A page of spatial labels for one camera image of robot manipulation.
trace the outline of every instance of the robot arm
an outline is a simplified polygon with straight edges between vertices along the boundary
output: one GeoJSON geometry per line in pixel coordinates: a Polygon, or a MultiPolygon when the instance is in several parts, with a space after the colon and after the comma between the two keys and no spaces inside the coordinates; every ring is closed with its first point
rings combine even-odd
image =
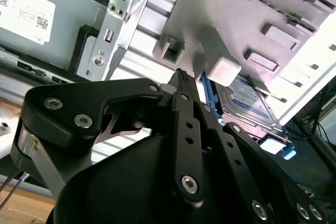
{"type": "Polygon", "coordinates": [[[25,98],[12,149],[57,203],[53,223],[327,223],[237,124],[224,127],[178,70],[148,79],[42,86],[25,98]],[[95,164],[117,135],[151,136],[95,164]]]}

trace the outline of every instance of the blue drive bracket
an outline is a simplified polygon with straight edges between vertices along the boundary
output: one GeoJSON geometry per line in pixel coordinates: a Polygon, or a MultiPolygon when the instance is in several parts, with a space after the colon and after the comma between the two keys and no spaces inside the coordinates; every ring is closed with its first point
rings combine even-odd
{"type": "MultiPolygon", "coordinates": [[[[203,84],[203,87],[204,87],[206,103],[215,112],[215,115],[216,115],[217,119],[219,119],[219,120],[222,119],[223,111],[221,109],[222,107],[221,107],[221,104],[219,102],[218,95],[216,93],[216,90],[213,89],[213,86],[211,85],[211,81],[206,76],[206,73],[203,73],[201,75],[201,81],[202,81],[202,84],[203,84]]],[[[278,140],[274,139],[273,136],[267,136],[265,139],[267,139],[267,138],[268,139],[273,139],[275,145],[276,145],[277,142],[279,142],[278,140]]],[[[274,149],[274,146],[272,147],[272,142],[269,143],[269,147],[271,149],[274,149]]],[[[290,160],[292,157],[294,157],[296,155],[296,151],[294,149],[295,149],[295,146],[292,143],[287,143],[287,145],[285,145],[281,149],[281,151],[282,151],[281,156],[285,160],[290,160]]]]}
{"type": "Polygon", "coordinates": [[[223,112],[219,109],[221,108],[221,105],[219,104],[218,95],[215,94],[211,86],[211,82],[206,76],[206,73],[203,73],[201,75],[201,81],[204,87],[206,104],[208,104],[210,108],[215,112],[217,119],[222,119],[223,112]]]}

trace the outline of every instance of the silver metal frame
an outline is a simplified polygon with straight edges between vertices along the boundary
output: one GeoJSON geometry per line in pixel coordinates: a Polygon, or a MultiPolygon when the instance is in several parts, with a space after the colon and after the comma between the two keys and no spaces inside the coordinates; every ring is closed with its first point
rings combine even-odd
{"type": "Polygon", "coordinates": [[[128,49],[147,1],[109,0],[95,45],[92,51],[85,48],[83,52],[90,52],[91,56],[80,60],[77,75],[90,81],[101,81],[106,79],[109,72],[114,71],[110,66],[113,56],[119,47],[128,49]]]}

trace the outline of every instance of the bolt hole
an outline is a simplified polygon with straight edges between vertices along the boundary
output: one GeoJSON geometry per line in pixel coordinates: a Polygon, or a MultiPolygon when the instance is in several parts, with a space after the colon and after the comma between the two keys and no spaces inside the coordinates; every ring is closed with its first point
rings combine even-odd
{"type": "Polygon", "coordinates": [[[101,56],[96,56],[94,59],[94,64],[97,66],[103,66],[104,65],[104,59],[101,56]]]}
{"type": "Polygon", "coordinates": [[[187,185],[189,188],[193,188],[193,187],[194,187],[194,183],[193,183],[190,179],[186,179],[186,180],[185,180],[185,183],[186,183],[186,185],[187,185]]]}
{"type": "Polygon", "coordinates": [[[242,165],[242,163],[241,163],[239,160],[237,160],[237,159],[235,159],[235,163],[236,163],[237,165],[242,165]]]}
{"type": "Polygon", "coordinates": [[[51,101],[49,101],[49,105],[50,105],[50,106],[54,106],[54,107],[56,107],[56,106],[58,106],[58,104],[59,104],[58,101],[55,101],[55,100],[51,100],[51,101]]]}
{"type": "Polygon", "coordinates": [[[190,138],[190,137],[186,137],[185,140],[187,141],[187,143],[189,144],[193,144],[194,141],[190,138]]]}
{"type": "Polygon", "coordinates": [[[7,123],[1,123],[1,126],[2,126],[3,128],[8,128],[8,124],[7,124],[7,123]]]}
{"type": "Polygon", "coordinates": [[[194,126],[191,123],[185,123],[189,129],[192,129],[194,126]]]}
{"type": "Polygon", "coordinates": [[[89,121],[86,118],[80,118],[79,122],[81,122],[81,123],[88,123],[89,121]]]}
{"type": "Polygon", "coordinates": [[[227,145],[230,147],[230,148],[233,148],[233,144],[231,142],[227,142],[227,145]]]}

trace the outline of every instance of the metal rod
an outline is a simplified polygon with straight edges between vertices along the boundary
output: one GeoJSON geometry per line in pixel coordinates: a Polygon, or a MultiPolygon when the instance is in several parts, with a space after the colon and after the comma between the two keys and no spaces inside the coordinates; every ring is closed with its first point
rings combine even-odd
{"type": "Polygon", "coordinates": [[[14,186],[14,188],[9,192],[8,196],[5,198],[5,200],[1,203],[0,205],[0,211],[4,208],[4,206],[6,205],[6,203],[9,201],[9,199],[11,198],[11,196],[13,195],[13,193],[15,192],[15,190],[18,188],[18,186],[21,184],[22,180],[19,180],[16,185],[14,186]]]}
{"type": "Polygon", "coordinates": [[[21,177],[19,178],[18,182],[16,183],[16,185],[14,186],[14,188],[9,192],[8,196],[5,198],[5,200],[1,203],[0,205],[0,211],[4,208],[4,206],[6,205],[6,203],[9,201],[9,199],[11,198],[11,196],[13,195],[13,193],[15,192],[15,190],[19,187],[19,185],[25,181],[27,178],[29,177],[28,173],[23,173],[21,175],[21,177]]]}
{"type": "Polygon", "coordinates": [[[330,105],[336,99],[336,95],[334,95],[325,105],[323,105],[322,110],[330,105]]]}
{"type": "Polygon", "coordinates": [[[0,193],[2,192],[2,190],[5,188],[5,186],[7,186],[9,184],[9,182],[12,181],[12,179],[14,179],[16,176],[18,176],[22,171],[19,170],[16,173],[14,173],[12,176],[8,176],[5,180],[5,182],[0,186],[0,193]]]}

